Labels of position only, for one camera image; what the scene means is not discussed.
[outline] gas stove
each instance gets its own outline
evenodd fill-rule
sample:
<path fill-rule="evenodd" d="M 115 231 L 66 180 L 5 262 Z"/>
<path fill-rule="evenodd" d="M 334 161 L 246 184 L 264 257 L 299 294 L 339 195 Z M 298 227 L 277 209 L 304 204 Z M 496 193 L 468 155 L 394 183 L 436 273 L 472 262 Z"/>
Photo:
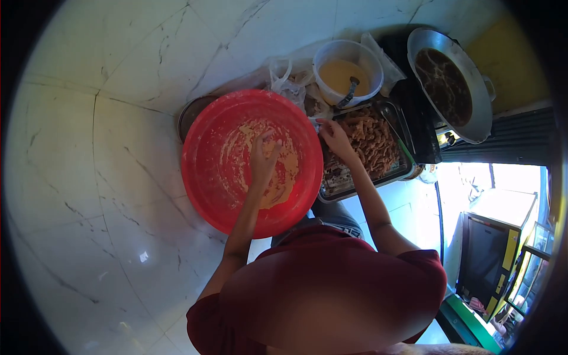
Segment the gas stove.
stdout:
<path fill-rule="evenodd" d="M 404 113 L 414 144 L 414 160 L 419 164 L 437 164 L 442 158 L 436 135 L 449 131 L 449 128 L 428 101 L 408 63 L 407 40 L 412 30 L 384 36 L 378 43 L 407 76 L 396 83 L 390 97 L 398 102 Z"/>

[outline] wire rack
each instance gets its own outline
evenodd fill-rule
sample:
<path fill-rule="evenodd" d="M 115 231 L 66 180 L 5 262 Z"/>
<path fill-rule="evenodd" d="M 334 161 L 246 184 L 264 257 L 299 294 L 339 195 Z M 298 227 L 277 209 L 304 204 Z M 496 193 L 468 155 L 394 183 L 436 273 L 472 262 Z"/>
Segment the wire rack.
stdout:
<path fill-rule="evenodd" d="M 391 168 L 387 170 L 385 175 L 373 180 L 375 185 L 377 185 L 376 182 L 380 180 L 389 179 L 391 176 L 405 172 L 408 169 L 407 159 L 404 152 L 400 149 L 400 146 L 397 145 L 397 147 L 399 152 L 398 161 L 391 165 Z M 324 168 L 323 176 L 324 179 L 321 183 L 321 194 L 326 198 L 339 195 L 355 188 L 349 169 L 335 159 L 333 163 L 330 163 Z"/>
<path fill-rule="evenodd" d="M 391 135 L 396 141 L 396 134 L 391 130 Z M 376 179 L 373 179 L 375 186 L 382 185 L 389 182 L 393 178 L 401 177 L 409 171 L 412 171 L 412 163 L 400 148 L 396 145 L 398 151 L 398 161 L 391 165 L 387 172 Z M 339 162 L 335 157 L 329 157 L 329 160 L 324 163 L 323 180 L 321 182 L 320 196 L 327 201 L 333 201 L 334 198 L 341 199 L 348 197 L 349 193 L 354 192 L 355 186 L 351 179 L 351 172 L 349 169 Z"/>

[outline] yellow wall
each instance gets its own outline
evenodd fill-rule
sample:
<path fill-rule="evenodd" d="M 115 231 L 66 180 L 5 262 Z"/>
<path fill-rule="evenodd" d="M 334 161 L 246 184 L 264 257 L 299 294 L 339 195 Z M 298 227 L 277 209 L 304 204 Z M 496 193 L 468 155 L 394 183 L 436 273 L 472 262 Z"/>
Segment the yellow wall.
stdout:
<path fill-rule="evenodd" d="M 494 114 L 549 98 L 540 63 L 510 14 L 474 40 L 466 52 L 495 85 Z"/>

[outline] yellow batter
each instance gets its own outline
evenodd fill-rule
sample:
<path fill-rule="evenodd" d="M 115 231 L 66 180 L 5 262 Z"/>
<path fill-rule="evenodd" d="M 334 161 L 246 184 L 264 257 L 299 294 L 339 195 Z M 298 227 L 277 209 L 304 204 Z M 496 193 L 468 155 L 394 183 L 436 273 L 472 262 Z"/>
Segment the yellow batter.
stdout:
<path fill-rule="evenodd" d="M 278 156 L 277 168 L 274 169 L 272 178 L 270 179 L 268 187 L 262 196 L 260 202 L 261 210 L 269 209 L 277 204 L 286 202 L 294 187 L 296 175 L 298 174 L 298 154 L 288 132 L 281 128 L 270 127 L 266 122 L 254 120 L 244 123 L 229 133 L 227 140 L 221 148 L 221 155 L 219 158 L 220 165 L 230 164 L 232 166 L 233 172 L 235 176 L 237 176 L 237 182 L 239 183 L 242 191 L 247 192 L 249 186 L 245 182 L 244 178 L 245 162 L 242 159 L 243 150 L 246 149 L 247 154 L 250 154 L 253 140 L 270 128 L 275 130 L 275 135 L 281 136 L 283 133 L 285 139 L 282 140 L 282 149 Z M 270 156 L 274 149 L 274 145 L 274 140 L 263 143 L 262 151 L 266 157 Z M 278 164 L 282 164 L 284 167 L 284 174 L 283 176 L 281 174 L 280 178 L 277 173 L 277 170 L 279 170 Z M 226 181 L 226 178 L 221 177 L 221 181 L 225 190 L 234 197 L 235 195 L 229 188 L 230 184 Z"/>
<path fill-rule="evenodd" d="M 351 86 L 350 77 L 359 79 L 359 85 L 355 88 L 355 96 L 365 96 L 369 93 L 369 78 L 358 65 L 346 60 L 332 60 L 321 66 L 319 76 L 331 89 L 341 95 L 349 93 Z"/>

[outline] wok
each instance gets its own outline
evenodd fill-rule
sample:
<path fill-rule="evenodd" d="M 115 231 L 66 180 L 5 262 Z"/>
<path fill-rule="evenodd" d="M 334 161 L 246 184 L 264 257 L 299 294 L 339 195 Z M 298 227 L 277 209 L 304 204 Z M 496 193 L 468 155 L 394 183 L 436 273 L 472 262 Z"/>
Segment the wok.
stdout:
<path fill-rule="evenodd" d="M 495 88 L 491 80 L 479 73 L 479 70 L 472 62 L 469 56 L 464 52 L 460 45 L 450 37 L 443 35 L 429 28 L 417 28 L 410 33 L 408 37 L 408 62 L 419 80 L 422 91 L 430 101 L 430 104 L 436 110 L 438 116 L 464 141 L 478 144 L 489 137 L 491 125 L 493 123 L 493 111 L 491 102 L 495 99 Z M 432 102 L 430 96 L 424 89 L 422 81 L 416 72 L 415 58 L 418 52 L 423 48 L 434 48 L 445 54 L 462 73 L 471 94 L 471 119 L 463 127 L 451 125 L 445 117 L 442 116 L 436 105 Z M 492 94 L 487 92 L 485 82 L 488 82 L 492 88 Z"/>

